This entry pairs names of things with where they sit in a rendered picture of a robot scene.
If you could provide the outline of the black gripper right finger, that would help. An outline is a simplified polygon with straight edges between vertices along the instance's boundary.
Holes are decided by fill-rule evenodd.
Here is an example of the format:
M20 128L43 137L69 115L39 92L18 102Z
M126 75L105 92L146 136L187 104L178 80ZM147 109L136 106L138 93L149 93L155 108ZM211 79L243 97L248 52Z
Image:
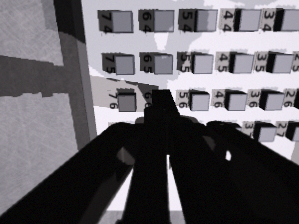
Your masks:
M225 122L180 115L170 89L161 92L185 224L299 224L298 164Z

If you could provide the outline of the grey box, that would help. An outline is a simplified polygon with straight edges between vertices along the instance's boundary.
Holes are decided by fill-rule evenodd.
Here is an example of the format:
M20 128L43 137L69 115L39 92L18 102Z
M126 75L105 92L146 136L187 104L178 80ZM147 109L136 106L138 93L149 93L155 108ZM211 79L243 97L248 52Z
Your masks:
M152 90L170 89L180 115L228 123L299 165L299 0L71 5L90 141L134 127Z

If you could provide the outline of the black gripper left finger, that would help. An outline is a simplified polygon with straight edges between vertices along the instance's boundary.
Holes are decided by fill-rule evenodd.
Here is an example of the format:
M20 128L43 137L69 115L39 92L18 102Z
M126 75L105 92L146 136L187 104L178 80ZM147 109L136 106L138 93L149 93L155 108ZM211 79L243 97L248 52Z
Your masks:
M110 125L2 215L0 224L99 224L132 171L121 220L170 222L167 114L161 89L134 127Z

